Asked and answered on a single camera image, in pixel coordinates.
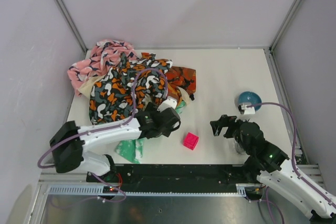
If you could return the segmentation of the cream white cloth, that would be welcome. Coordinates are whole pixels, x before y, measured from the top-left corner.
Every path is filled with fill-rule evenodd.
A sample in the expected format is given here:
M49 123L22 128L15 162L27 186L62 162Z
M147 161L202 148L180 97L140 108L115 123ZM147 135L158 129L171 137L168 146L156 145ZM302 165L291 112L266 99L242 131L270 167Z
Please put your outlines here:
M101 80L102 78L103 76L95 76L95 77L88 78L88 80L84 82L78 89L78 92L80 93L80 95L83 95L87 99L90 99L91 91L92 91L94 84L97 81Z

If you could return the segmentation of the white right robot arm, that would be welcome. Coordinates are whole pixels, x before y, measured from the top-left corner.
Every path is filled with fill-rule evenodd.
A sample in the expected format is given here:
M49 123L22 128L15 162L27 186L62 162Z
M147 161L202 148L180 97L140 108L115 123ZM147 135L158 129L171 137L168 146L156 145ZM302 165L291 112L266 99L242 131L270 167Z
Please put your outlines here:
M224 137L233 138L248 155L243 168L249 178L282 195L310 223L335 223L335 196L303 173L278 146L267 141L257 123L224 114L210 125L215 136L226 129Z

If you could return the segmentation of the orange grey camouflage cloth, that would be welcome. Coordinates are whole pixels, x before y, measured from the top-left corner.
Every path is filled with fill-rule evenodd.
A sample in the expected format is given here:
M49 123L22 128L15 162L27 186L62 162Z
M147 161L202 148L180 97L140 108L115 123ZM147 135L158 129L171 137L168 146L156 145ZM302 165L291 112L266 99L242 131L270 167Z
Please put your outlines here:
M143 53L137 60L129 60L123 54L120 63L111 67L92 88L90 122L97 125L117 121L117 112L124 112L125 118L128 118L133 104L141 110L147 98L157 105L161 104L167 96L164 76L172 66L171 60L156 59L155 54ZM135 87L135 102L132 100L132 87Z

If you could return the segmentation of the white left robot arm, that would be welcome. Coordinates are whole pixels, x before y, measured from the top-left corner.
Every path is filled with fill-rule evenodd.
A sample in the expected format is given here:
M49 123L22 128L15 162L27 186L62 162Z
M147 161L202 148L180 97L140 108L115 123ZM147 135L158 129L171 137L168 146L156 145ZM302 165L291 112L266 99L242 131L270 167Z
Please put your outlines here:
M75 121L66 122L50 140L55 170L59 174L80 170L100 178L116 174L112 156L96 154L94 148L119 141L168 137L180 125L181 118L174 108L159 109L152 104L120 121L83 127Z

